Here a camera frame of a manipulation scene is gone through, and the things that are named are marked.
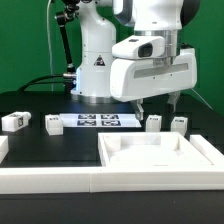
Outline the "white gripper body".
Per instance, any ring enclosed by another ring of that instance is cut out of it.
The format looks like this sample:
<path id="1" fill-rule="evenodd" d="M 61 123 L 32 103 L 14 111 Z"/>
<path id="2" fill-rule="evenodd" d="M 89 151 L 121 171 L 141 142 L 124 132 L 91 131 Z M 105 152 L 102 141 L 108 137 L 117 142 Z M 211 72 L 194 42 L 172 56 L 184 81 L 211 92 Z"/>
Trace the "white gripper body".
<path id="1" fill-rule="evenodd" d="M 127 102 L 195 86 L 197 64 L 194 49 L 182 49 L 171 65 L 155 67 L 152 59 L 116 59 L 111 66 L 110 92 Z"/>

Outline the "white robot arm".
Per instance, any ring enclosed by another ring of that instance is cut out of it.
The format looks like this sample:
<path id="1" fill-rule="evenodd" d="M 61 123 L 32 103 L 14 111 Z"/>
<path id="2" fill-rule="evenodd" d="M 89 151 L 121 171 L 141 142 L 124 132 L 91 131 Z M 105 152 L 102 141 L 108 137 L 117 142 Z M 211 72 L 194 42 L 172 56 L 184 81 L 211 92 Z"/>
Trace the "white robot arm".
<path id="1" fill-rule="evenodd" d="M 172 110 L 197 81 L 195 49 L 179 42 L 200 0 L 81 0 L 82 63 L 75 99 L 131 102 L 143 118 L 145 98 L 167 94 Z"/>

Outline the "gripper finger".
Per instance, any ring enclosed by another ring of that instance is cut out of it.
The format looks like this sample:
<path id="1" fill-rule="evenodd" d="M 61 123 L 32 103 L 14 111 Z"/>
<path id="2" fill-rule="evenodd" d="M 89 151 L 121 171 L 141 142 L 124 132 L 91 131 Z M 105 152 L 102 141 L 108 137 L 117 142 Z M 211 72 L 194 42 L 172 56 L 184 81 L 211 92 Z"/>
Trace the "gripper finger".
<path id="1" fill-rule="evenodd" d="M 142 104 L 143 104 L 142 99 L 133 100 L 131 102 L 131 105 L 132 105 L 132 107 L 135 111 L 135 117 L 139 121 L 141 121 L 143 119 L 143 116 L 144 116 L 144 109 L 142 107 Z"/>
<path id="2" fill-rule="evenodd" d="M 170 113 L 174 113 L 176 111 L 176 105 L 179 100 L 179 97 L 180 97 L 179 91 L 172 92 L 169 94 L 168 101 L 167 101 L 167 110 Z"/>

